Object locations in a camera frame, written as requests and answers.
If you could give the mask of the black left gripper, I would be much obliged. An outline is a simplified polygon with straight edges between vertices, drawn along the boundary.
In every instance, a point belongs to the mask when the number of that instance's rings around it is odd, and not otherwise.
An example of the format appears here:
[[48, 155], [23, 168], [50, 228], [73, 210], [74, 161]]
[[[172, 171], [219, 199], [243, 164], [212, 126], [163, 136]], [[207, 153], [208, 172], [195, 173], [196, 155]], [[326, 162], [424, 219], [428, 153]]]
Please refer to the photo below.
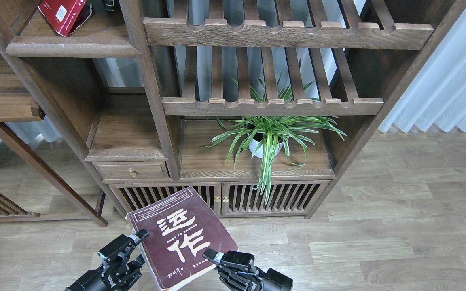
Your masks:
[[131, 253], [142, 243], [150, 232], [133, 231], [130, 236], [120, 235], [100, 249], [98, 256], [102, 264], [98, 269], [88, 270], [66, 291], [127, 291], [140, 278], [145, 263], [142, 255], [128, 262]]

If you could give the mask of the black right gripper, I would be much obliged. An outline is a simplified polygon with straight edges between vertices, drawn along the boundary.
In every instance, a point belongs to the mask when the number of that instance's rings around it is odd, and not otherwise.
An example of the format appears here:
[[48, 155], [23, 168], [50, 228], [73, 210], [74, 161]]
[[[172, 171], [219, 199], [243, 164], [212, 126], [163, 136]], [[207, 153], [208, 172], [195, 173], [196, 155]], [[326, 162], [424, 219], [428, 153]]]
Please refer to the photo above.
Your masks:
[[254, 255], [228, 251], [226, 254], [207, 247], [202, 256], [216, 265], [219, 279], [231, 291], [291, 291], [292, 278], [254, 265]]

